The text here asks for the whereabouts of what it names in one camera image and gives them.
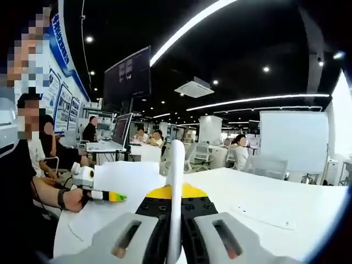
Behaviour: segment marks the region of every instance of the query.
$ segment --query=office room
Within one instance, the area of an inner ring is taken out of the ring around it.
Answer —
[[[11,5],[6,252],[23,241],[19,258],[36,263],[349,262],[347,7]]]

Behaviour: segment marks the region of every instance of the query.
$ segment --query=black ceiling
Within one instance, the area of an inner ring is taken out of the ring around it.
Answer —
[[[103,96],[106,69],[146,46],[151,46],[155,54],[186,21],[214,2],[85,1],[83,32],[84,36],[94,37],[93,43],[85,43],[88,68],[96,73],[91,76],[90,85],[81,40],[82,0],[65,1],[65,29],[76,69],[88,90],[98,88],[98,91],[89,91],[91,99]],[[304,7],[310,10],[315,5]],[[339,45],[329,41],[331,36],[327,32],[326,63],[318,88],[318,93],[324,94],[332,92],[340,69],[340,61],[332,59]],[[306,94],[309,51],[305,34],[298,6],[293,1],[238,0],[192,28],[157,61],[151,70],[152,95],[146,102],[135,99],[133,110],[144,110],[142,114],[148,117],[171,113],[157,121],[170,118],[170,122],[180,124],[193,123],[205,113],[222,110],[305,106],[304,98],[296,98],[186,112],[187,108],[242,98]],[[269,73],[262,71],[266,65],[270,67]],[[174,92],[194,76],[208,83],[218,80],[218,85],[212,85],[215,93],[191,98]],[[330,98],[316,98],[309,105],[325,107],[329,101]],[[259,118],[258,111],[217,115],[228,122]]]

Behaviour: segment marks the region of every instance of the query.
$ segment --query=recessed spotlight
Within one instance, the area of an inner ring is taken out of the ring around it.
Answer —
[[[342,57],[344,56],[344,53],[343,52],[338,52],[334,55],[334,59],[341,59]]]
[[[93,41],[93,37],[89,36],[89,37],[86,37],[86,41],[88,43],[91,43]]]

